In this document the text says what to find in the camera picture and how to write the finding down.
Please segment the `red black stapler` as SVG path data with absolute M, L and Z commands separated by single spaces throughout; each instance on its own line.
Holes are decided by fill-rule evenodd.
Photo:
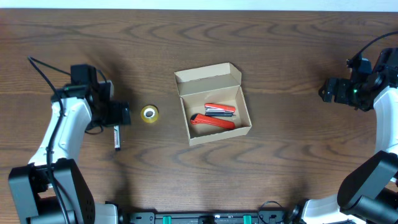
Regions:
M 206 116 L 224 116 L 232 117 L 236 112 L 236 108 L 228 105 L 220 105 L 214 103 L 205 103 Z

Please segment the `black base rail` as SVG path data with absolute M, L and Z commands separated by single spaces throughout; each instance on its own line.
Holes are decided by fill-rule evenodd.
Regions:
M 130 213 L 119 219 L 127 224 L 284 224 L 294 223 L 299 211 L 270 208 L 258 212 Z

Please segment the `black marker pen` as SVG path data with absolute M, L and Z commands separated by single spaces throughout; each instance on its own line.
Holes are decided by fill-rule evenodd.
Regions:
M 120 135 L 120 126 L 114 126 L 114 148 L 115 151 L 121 150 L 121 135 Z

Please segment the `yellow tape roll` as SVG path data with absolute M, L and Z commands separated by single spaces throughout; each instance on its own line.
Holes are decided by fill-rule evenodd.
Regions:
M 154 105 L 147 105 L 141 109 L 141 118 L 146 123 L 154 123 L 159 118 L 158 109 Z

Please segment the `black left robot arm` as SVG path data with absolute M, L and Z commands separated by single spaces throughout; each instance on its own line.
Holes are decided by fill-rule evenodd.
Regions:
M 96 203 L 79 168 L 84 135 L 131 123 L 129 104 L 113 100 L 114 85 L 87 64 L 51 97 L 52 116 L 37 152 L 11 170 L 8 182 L 21 223 L 126 223 L 117 205 Z

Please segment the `orange utility knife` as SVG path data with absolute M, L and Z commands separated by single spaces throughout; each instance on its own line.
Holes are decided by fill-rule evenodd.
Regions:
M 212 126 L 217 126 L 219 128 L 224 128 L 224 129 L 234 129 L 235 124 L 232 121 L 227 121 L 211 116 L 206 116 L 203 114 L 194 114 L 190 118 L 190 123 L 191 124 L 209 124 Z

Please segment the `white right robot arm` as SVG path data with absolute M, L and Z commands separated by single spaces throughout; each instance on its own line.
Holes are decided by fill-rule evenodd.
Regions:
M 307 200 L 292 214 L 292 223 L 397 224 L 397 49 L 381 51 L 376 64 L 357 54 L 347 61 L 349 78 L 329 78 L 318 94 L 325 103 L 339 103 L 376 114 L 374 154 L 350 173 L 337 194 Z

